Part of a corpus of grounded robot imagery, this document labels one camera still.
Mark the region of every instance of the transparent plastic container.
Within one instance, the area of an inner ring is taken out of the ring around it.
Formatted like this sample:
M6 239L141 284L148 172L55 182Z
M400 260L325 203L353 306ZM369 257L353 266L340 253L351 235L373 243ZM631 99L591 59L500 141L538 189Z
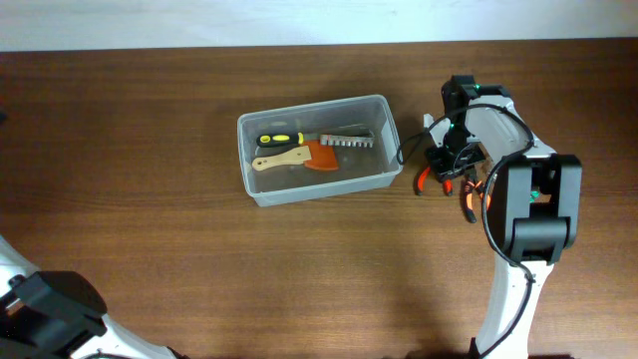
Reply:
M368 148L333 147L339 169L316 171L303 165L255 171L252 161L284 153L295 146L263 149L263 134L331 134L375 137ZM246 114L237 121L239 162L246 191L260 206L344 194L388 186L403 168L397 162L397 128L383 96L329 101Z

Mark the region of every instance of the metal tool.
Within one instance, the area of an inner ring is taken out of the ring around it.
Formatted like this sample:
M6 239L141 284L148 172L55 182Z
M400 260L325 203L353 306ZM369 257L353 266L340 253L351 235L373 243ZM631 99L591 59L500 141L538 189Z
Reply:
M323 146L371 148L375 139L373 137L321 135L320 143Z

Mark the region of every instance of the wood grain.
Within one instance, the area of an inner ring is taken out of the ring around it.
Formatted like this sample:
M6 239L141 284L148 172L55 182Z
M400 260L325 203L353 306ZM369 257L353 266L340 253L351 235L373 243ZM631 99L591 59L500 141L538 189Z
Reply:
M260 208L235 134L244 113L382 94L405 138L472 73L584 167L530 352L635 357L636 59L635 39L2 54L0 233L193 358L465 352L492 253L433 179L413 194L423 157L388 188Z

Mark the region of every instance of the wooden handle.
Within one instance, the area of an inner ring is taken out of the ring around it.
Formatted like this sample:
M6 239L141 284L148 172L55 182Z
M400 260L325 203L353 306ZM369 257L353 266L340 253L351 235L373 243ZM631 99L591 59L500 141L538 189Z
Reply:
M281 165L303 165L308 160L312 160L310 149L307 146L302 146L281 155L257 158L252 162L252 167L256 171L264 171Z

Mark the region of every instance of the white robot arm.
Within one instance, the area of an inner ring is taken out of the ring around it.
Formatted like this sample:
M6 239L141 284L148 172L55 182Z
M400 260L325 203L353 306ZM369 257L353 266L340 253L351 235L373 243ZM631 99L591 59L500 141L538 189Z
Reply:
M43 272L0 236L0 358L184 359L107 314L75 272Z
M473 339L471 358L526 359L527 337L542 285L562 249L575 239L581 165L574 156L557 155L512 120L516 117L522 123L504 87L477 85L472 76L453 76L443 86L442 95L446 113L454 115L434 126L432 116L424 116L434 140L426 156L439 180L460 176L484 160L478 143L495 164L504 158L509 161L496 173L488 221L484 222L500 253L494 255L487 315ZM508 158L516 152L522 153L513 161ZM533 203L533 191L549 194L550 200ZM512 263L528 268L533 283Z

